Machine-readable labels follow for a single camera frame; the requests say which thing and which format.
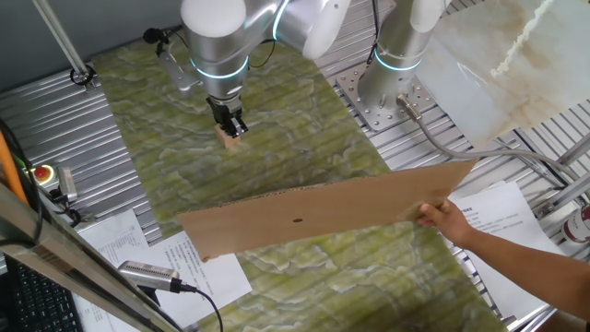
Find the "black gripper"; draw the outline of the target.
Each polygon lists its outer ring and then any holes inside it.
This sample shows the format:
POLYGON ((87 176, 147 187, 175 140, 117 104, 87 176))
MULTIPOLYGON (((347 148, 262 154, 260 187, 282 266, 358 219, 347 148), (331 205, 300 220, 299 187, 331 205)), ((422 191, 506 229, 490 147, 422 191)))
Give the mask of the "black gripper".
POLYGON ((206 101, 212 110, 215 121, 218 123, 217 127, 225 135, 235 138, 248 131, 247 125, 242 120, 242 97, 240 94, 228 99, 217 99, 209 95, 206 101), (223 124, 224 122, 229 122, 229 129, 223 124))

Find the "person's bare hand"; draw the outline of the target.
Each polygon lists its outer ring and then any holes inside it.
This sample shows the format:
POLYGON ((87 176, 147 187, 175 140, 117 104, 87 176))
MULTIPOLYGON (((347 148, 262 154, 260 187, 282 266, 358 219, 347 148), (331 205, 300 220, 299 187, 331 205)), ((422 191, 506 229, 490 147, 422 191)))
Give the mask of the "person's bare hand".
POLYGON ((446 239, 456 246, 467 249, 471 237, 477 231, 471 227, 462 211, 451 201, 445 200, 439 207, 422 204, 422 216, 417 223, 423 227, 436 228, 446 239))

